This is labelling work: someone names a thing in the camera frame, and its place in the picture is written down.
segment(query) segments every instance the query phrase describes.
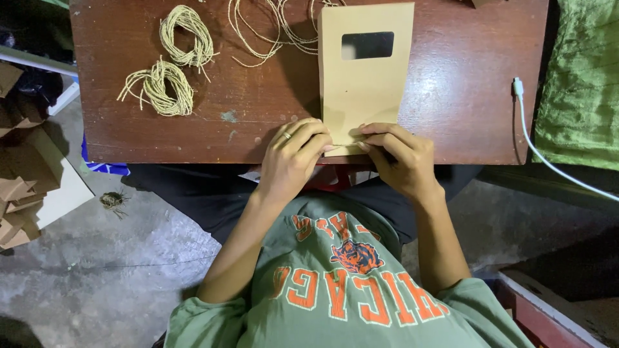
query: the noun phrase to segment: charging cable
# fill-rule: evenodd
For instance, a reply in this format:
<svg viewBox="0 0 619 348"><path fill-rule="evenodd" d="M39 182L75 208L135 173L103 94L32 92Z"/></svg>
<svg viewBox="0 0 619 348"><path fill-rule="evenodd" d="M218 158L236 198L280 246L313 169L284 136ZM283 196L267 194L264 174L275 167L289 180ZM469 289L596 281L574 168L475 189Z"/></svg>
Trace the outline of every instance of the charging cable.
<svg viewBox="0 0 619 348"><path fill-rule="evenodd" d="M608 192L604 192L601 189L597 189L593 186L587 185L585 183L583 183L580 180L574 179L573 177L567 175L566 173L563 173L561 170L559 170L558 168L556 168L554 165L552 165L550 162L548 162L543 156L542 154L540 154L540 152L535 148L535 146L533 146L533 143L531 143L531 139L529 138L529 133L527 132L527 125L526 122L524 121L524 103L522 102L522 95L524 93L524 88L522 87L522 81L520 81L520 79L518 77L514 78L514 93L516 93L516 96L518 97L518 101L520 102L520 117L522 119L522 131L524 132L524 137L525 139L527 139L527 143L529 144L529 147L531 148L531 151L533 151L533 153L535 155L537 155L540 160L542 160L542 162L548 166L548 168L554 170L557 174L561 175L562 177L566 178L567 180L582 186L586 189L589 189L597 194L601 194L606 198L610 198L613 201L617 201L619 202L619 197L614 196Z"/></svg>

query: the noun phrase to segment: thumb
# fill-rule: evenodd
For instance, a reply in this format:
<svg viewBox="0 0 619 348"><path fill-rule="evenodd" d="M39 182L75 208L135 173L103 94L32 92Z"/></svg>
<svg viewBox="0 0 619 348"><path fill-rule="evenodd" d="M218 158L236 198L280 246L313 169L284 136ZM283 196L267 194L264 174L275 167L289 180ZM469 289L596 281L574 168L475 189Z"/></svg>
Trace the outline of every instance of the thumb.
<svg viewBox="0 0 619 348"><path fill-rule="evenodd" d="M376 146L371 146L361 141L357 143L357 146L370 156L379 173L386 173L389 170L389 162Z"/></svg>

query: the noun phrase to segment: loose twine strands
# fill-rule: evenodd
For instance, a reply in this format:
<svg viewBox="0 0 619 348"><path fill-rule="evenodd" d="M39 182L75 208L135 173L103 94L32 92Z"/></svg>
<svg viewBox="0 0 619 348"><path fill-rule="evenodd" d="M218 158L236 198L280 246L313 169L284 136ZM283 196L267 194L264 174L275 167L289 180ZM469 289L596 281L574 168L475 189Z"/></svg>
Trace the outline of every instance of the loose twine strands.
<svg viewBox="0 0 619 348"><path fill-rule="evenodd" d="M131 87L142 79L144 79L144 84L138 96L131 91ZM165 93L166 79L170 81L172 89L176 92L176 99ZM194 91L189 86L187 78L178 66L162 60L157 61L150 70L136 71L127 76L124 88L116 100L122 98L121 101L124 101L127 93L140 100L140 110L142 110L142 102L146 102L152 104L155 111L163 116L186 116L190 115L193 109ZM143 94L150 98L150 102L142 98Z"/></svg>
<svg viewBox="0 0 619 348"><path fill-rule="evenodd" d="M264 62L267 59L273 57L273 55L275 55L277 50L279 50L284 45L295 45L302 52L305 52L305 53L308 53L308 54L318 55L318 49L315 48L315 47L312 47L313 44L318 42L318 35L316 35L315 37L310 38L310 39L304 39L302 37L299 37L297 34L295 34L295 32L293 32L292 29L290 28L290 25L286 21L286 17L285 17L285 14L284 14L284 5L286 4L287 1L288 0L280 0L277 4L275 4L273 2L273 0L265 0L267 5L269 5L269 7L271 8L271 11L275 14L274 20L275 20L275 25L277 26L277 38L275 40L271 40L270 38L267 38L267 37L264 37L264 36L258 34L257 31L255 29L253 29L252 26L249 23L247 23L245 18L243 18L243 15L241 15L241 11L240 11L240 2L241 2L241 0L230 0L230 2L228 3L228 21L229 21L230 25L232 26L232 29L241 38L241 41L243 41L243 44L249 50L249 52L253 56L255 56L257 58L260 58L262 61L260 63L254 64L254 65L248 65L248 64L245 64L245 63L239 61L235 57L232 57L232 59L234 59L237 63L239 63L242 66L246 66L246 67L260 66L260 65L264 64ZM314 30L318 34L318 28L316 28L316 24L314 23L314 2L315 2L315 0L311 0L311 2L309 4L309 17L310 17L310 20L311 20L312 25L314 27ZM329 7L331 7L331 6L339 6L339 4L334 3L331 0L322 0L321 2L325 6L329 6ZM340 0L340 2L341 2L342 5L346 6L346 3L344 2L344 0ZM247 43L247 41L245 40L245 37L243 36L243 34L241 34L241 30L239 28L238 19L241 19L241 21L257 37L259 37L260 39L262 39L262 40L272 44L269 52L267 52L267 53L257 52L256 50L254 50ZM282 37L282 30L284 31L285 35L288 36L290 41L280 41L280 38Z"/></svg>
<svg viewBox="0 0 619 348"><path fill-rule="evenodd" d="M189 52L183 52L174 45L174 28L176 26L195 34L194 49ZM172 60L180 66L196 66L198 73L200 70L204 72L206 79L210 82L209 77L204 71L204 65L213 60L213 56L219 54L213 51L213 41L210 38L209 30L200 17L190 7L179 5L174 7L168 17L166 17L159 27L159 37L163 47L169 52ZM131 91L131 87L140 81L144 80L140 95L136 95ZM176 98L172 98L165 93L165 80L170 81L171 87L176 94ZM127 93L133 95L140 100L140 110L143 110L142 102L151 104L155 111L163 116L190 115L193 110L193 93L194 90L189 86L187 78L181 69L166 61L160 60L150 68L150 70L136 71L125 80L125 86L116 100L124 98Z"/></svg>
<svg viewBox="0 0 619 348"><path fill-rule="evenodd" d="M195 34L194 49L183 52L174 45L174 28L182 27ZM180 66L197 66L198 73L204 72L204 65L213 60L213 56L219 53L213 51L213 40L210 38L209 30L200 20L200 16L192 8L185 5L178 5L172 9L168 17L159 26L159 37L166 51L169 52L172 60Z"/></svg>

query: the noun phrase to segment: graphic t-shirt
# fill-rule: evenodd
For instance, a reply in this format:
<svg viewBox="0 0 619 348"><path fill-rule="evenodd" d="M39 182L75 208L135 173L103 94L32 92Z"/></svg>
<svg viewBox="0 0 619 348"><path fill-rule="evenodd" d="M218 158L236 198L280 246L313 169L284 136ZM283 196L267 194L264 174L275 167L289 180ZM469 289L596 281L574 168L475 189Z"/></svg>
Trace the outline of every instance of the graphic t-shirt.
<svg viewBox="0 0 619 348"><path fill-rule="evenodd" d="M263 246L251 304L190 298L165 347L532 347L482 280L432 297L389 223L334 194L296 198Z"/></svg>

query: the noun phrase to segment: brown wooden tabletop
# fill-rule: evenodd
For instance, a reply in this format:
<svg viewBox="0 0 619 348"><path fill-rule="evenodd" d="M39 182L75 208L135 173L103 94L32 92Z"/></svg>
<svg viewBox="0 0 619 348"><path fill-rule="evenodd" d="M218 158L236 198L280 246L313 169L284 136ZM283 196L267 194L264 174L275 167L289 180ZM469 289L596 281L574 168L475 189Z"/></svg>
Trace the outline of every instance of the brown wooden tabletop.
<svg viewBox="0 0 619 348"><path fill-rule="evenodd" d="M348 5L392 2L348 0ZM260 33L275 28L258 2L242 1L246 20ZM287 20L302 37L313 37L309 1L289 1ZM183 68L197 90L194 114L164 117L139 101L116 101L128 74L149 69L160 56L160 19L178 4L192 7L211 32L212 81ZM398 123L435 142L436 163L524 163L527 144L511 95L513 77L525 88L530 128L542 55L548 0L415 3L408 78ZM96 162L260 163L281 124L320 117L318 60L285 45L262 66L245 52L228 23L228 0L73 0L71 22L79 67L89 159ZM269 44L242 28L248 43L266 53ZM186 49L193 35L180 32ZM330 157L323 163L365 162L363 156Z"/></svg>

